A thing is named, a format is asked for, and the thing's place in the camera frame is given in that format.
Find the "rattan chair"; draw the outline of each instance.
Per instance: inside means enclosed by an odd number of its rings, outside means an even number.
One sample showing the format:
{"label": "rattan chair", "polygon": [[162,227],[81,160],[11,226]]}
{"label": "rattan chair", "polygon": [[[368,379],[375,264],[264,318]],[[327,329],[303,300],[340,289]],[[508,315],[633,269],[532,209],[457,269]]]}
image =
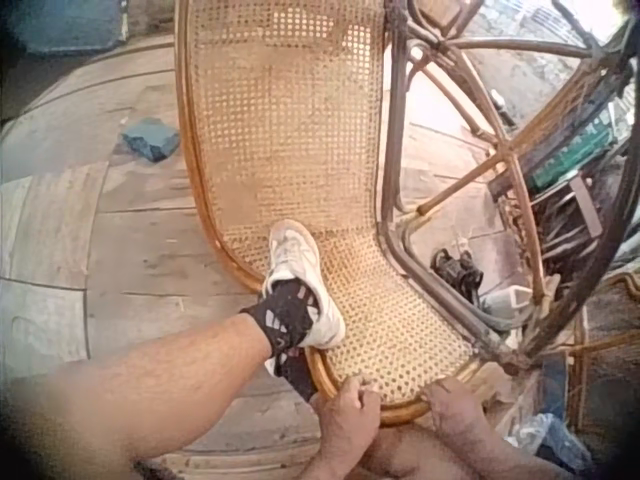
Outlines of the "rattan chair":
{"label": "rattan chair", "polygon": [[[176,22],[180,124],[206,235],[235,276],[257,290],[267,269],[270,226],[294,218],[309,228],[330,294],[347,323],[342,345],[308,352],[313,378],[320,390],[334,395],[347,376],[369,375],[382,393],[384,424],[424,414],[420,387],[446,375],[466,379],[480,358],[512,371],[526,368],[564,325],[556,321],[542,329],[531,349],[522,351],[528,356],[513,352],[486,326],[482,312],[403,243],[433,208],[506,162],[514,172],[526,227],[533,232],[534,301],[545,300],[519,149],[512,148],[458,48],[441,51],[452,56],[465,86],[471,85],[494,130],[476,128],[476,133],[494,141],[498,153],[414,209],[411,221],[396,221],[406,66],[417,61],[409,51],[419,46],[436,56],[425,41],[432,33],[407,11],[399,0],[182,0]],[[383,53],[389,40],[392,89],[384,171],[379,172]],[[451,69],[451,59],[445,60]],[[545,114],[548,118],[534,121],[548,125],[558,116],[557,111]]]}

